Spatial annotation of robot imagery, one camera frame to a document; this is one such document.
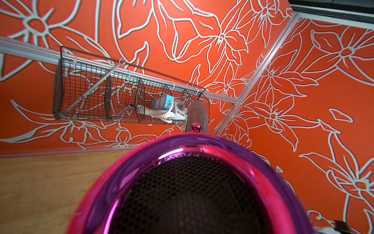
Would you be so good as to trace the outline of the black hair dryer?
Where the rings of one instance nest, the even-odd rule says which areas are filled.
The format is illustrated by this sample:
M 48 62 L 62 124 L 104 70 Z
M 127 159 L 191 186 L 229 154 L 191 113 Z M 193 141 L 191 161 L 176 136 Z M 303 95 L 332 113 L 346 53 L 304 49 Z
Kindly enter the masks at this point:
M 260 156 L 208 133 L 194 101 L 186 131 L 116 161 L 87 192 L 68 234 L 311 234 L 297 196 Z

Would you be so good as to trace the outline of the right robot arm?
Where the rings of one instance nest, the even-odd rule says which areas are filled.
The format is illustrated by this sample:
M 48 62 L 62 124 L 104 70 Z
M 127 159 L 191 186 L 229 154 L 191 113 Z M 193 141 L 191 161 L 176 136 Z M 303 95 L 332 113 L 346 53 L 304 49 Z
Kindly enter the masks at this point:
M 354 234 L 354 230 L 344 221 L 336 220 L 333 226 L 315 228 L 315 234 Z

